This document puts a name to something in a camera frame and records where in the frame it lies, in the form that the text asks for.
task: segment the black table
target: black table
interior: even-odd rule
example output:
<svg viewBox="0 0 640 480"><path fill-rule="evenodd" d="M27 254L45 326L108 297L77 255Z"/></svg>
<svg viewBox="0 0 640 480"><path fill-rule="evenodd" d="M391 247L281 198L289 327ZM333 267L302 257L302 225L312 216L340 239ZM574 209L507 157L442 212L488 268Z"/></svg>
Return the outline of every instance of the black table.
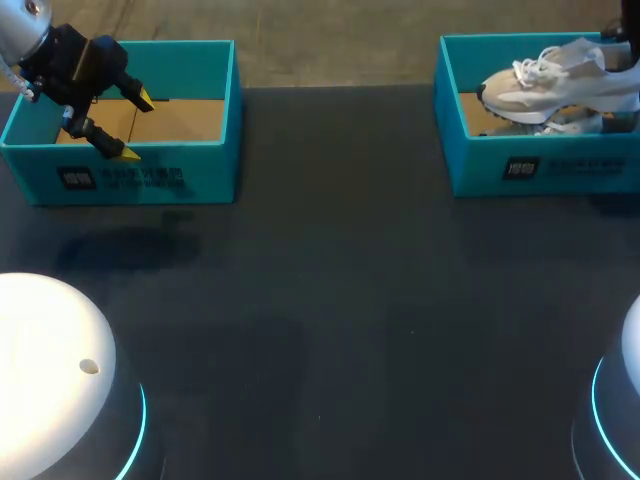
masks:
<svg viewBox="0 0 640 480"><path fill-rule="evenodd" d="M105 312L166 480L573 478L639 203L453 199L431 96L246 91L231 206L30 208L2 166L0 269Z"/></svg>

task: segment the printed logo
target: printed logo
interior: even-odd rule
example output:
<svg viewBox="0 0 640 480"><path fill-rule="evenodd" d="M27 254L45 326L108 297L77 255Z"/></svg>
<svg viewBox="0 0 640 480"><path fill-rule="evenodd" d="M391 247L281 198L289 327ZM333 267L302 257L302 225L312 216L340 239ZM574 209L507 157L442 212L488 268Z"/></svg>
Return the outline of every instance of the printed logo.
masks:
<svg viewBox="0 0 640 480"><path fill-rule="evenodd" d="M536 175L540 157L511 157L502 175L503 180L529 180Z"/></svg>
<svg viewBox="0 0 640 480"><path fill-rule="evenodd" d="M59 167L58 175L67 190L96 189L96 182L87 167Z"/></svg>

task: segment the white dome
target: white dome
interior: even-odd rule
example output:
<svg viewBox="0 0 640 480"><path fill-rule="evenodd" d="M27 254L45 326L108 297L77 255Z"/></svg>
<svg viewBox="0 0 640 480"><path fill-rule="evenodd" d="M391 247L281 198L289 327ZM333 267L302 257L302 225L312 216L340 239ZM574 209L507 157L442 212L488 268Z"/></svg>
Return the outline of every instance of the white dome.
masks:
<svg viewBox="0 0 640 480"><path fill-rule="evenodd" d="M52 278L0 275L0 478L60 460L102 409L115 373L104 315Z"/></svg>

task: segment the glowing light ring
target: glowing light ring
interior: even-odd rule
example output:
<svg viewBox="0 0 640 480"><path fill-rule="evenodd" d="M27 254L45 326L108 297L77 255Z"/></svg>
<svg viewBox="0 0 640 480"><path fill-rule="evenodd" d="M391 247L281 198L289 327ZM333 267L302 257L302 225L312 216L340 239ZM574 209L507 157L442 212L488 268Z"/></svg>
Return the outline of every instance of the glowing light ring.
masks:
<svg viewBox="0 0 640 480"><path fill-rule="evenodd" d="M617 460L617 462L620 464L622 469L625 472L627 472L629 476L633 478L633 480L640 480L640 477L638 477L635 473L633 473L633 470L631 470L629 466L626 463L624 463L622 458L620 458L620 455L618 455L618 452L615 451L615 449L611 445L611 442L607 438L607 435L604 433L604 430L602 429L602 424L600 423L600 417L598 416L598 410L596 409L596 379L598 378L598 371L600 370L600 365L602 365L603 360L604 358L600 359L600 363L598 363L598 366L596 367L596 373L594 373L593 375L593 382L591 383L591 408L593 409L593 418L595 418L598 431L600 432L600 436L602 437L604 444L607 446L607 448L611 452L611 455L613 455L613 458Z"/></svg>
<svg viewBox="0 0 640 480"><path fill-rule="evenodd" d="M140 385L140 394L142 395L142 425L140 426L140 433L138 434L138 441L136 442L136 446L133 447L133 451L131 452L131 456L127 463L125 463L124 468L120 472L120 474L114 480L122 480L125 475L131 469L133 462L138 455L138 451L140 450L140 446L142 445L142 437L144 437L144 429L147 425L147 401L144 398L144 390L142 390L142 385Z"/></svg>

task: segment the shoe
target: shoe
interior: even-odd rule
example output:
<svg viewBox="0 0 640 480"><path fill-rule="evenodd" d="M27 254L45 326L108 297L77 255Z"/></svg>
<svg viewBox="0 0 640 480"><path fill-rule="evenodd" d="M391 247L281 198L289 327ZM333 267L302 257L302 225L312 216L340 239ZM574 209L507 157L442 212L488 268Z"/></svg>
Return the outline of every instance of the shoe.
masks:
<svg viewBox="0 0 640 480"><path fill-rule="evenodd" d="M640 110L640 62L614 73L631 59L628 43L598 44L580 38L550 47L537 60L513 62L477 90L485 108L515 123L536 125L561 108L579 105L597 112Z"/></svg>
<svg viewBox="0 0 640 480"><path fill-rule="evenodd" d="M542 125L509 125L503 128L485 130L481 137L508 137L514 135L584 135L602 133L602 114L583 109L569 114L557 114L552 121Z"/></svg>

